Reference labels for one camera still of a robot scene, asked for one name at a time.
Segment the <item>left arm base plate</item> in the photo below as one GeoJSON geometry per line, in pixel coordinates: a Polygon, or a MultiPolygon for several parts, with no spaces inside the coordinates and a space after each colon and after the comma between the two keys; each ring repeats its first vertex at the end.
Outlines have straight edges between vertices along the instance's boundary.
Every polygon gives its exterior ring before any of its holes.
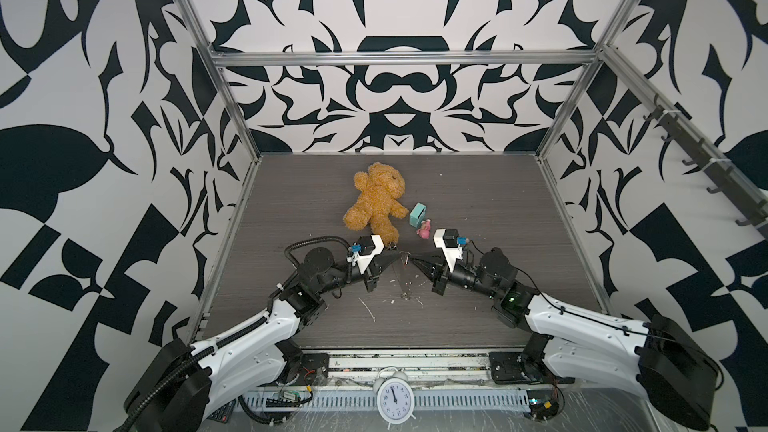
{"type": "Polygon", "coordinates": [[[305,386],[315,379],[324,378],[329,367],[328,353],[308,353],[294,356],[285,364],[275,380],[279,386],[305,386]]]}

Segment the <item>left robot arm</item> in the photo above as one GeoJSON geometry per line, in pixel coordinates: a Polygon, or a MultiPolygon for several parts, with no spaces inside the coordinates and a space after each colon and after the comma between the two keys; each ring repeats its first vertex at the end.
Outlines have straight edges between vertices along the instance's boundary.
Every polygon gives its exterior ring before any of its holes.
{"type": "Polygon", "coordinates": [[[196,431],[251,389],[297,378],[303,353],[292,339],[325,311],[324,294],[340,298],[358,282],[373,291],[401,258],[378,235],[354,243],[310,238],[287,246],[284,255],[294,270],[262,311],[209,339],[175,339],[161,348],[128,394],[119,430],[196,431]]]}

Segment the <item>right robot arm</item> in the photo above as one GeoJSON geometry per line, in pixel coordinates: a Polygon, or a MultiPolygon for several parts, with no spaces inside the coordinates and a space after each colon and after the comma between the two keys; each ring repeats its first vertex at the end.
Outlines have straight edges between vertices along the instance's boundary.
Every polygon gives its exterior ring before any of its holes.
{"type": "Polygon", "coordinates": [[[410,258],[443,294],[454,285],[492,301],[497,317],[530,338],[520,357],[525,374],[581,379],[647,400],[666,418],[707,431],[722,371],[674,320],[613,317],[564,303],[493,248],[472,263],[448,250],[410,258]]]}

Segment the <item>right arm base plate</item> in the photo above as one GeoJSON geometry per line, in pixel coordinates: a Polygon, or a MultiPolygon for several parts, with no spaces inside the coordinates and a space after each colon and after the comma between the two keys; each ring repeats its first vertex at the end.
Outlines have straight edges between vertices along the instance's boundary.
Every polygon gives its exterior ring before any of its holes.
{"type": "Polygon", "coordinates": [[[559,377],[551,372],[539,359],[533,359],[524,352],[493,351],[488,355],[490,373],[497,385],[542,385],[574,384],[575,379],[559,377]]]}

